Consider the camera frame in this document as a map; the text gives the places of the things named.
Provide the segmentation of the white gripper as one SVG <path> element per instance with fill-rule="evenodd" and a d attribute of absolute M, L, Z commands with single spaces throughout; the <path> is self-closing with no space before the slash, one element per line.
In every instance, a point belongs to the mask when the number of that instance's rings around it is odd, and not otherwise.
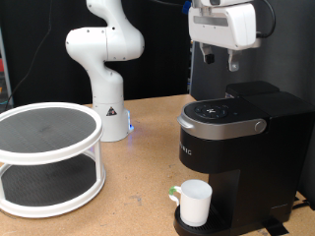
<path fill-rule="evenodd" d="M 189 34 L 200 42 L 203 60 L 215 62 L 212 46 L 227 48 L 228 70 L 239 70 L 241 52 L 256 41 L 256 13 L 251 3 L 193 3 L 188 11 Z"/>

